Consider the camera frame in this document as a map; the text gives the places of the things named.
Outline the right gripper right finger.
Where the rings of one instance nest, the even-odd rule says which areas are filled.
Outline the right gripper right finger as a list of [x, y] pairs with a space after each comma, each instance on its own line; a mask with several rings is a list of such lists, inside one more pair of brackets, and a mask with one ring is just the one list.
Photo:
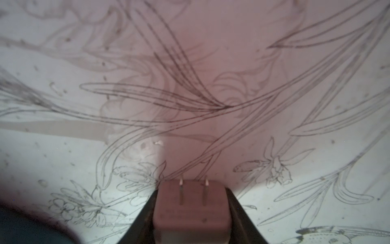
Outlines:
[[232, 220], [231, 234], [228, 244], [268, 244], [251, 221], [233, 191], [226, 188], [230, 216]]

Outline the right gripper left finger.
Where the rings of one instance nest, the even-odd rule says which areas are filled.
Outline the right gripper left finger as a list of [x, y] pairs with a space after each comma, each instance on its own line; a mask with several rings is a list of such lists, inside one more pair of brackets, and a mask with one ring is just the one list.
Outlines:
[[153, 213], [158, 190], [155, 190], [141, 209], [129, 230], [118, 244], [155, 244]]

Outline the pink plug four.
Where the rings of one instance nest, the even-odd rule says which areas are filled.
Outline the pink plug four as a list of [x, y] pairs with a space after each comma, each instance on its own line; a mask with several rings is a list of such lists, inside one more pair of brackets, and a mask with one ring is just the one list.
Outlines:
[[227, 244], [232, 218], [225, 186], [210, 180], [160, 183], [152, 223], [157, 244]]

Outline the dark teal storage tray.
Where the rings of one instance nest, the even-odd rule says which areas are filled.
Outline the dark teal storage tray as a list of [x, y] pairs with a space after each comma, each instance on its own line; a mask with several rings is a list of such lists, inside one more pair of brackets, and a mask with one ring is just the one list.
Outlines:
[[2, 244], [79, 244], [80, 240], [54, 222], [1, 203]]

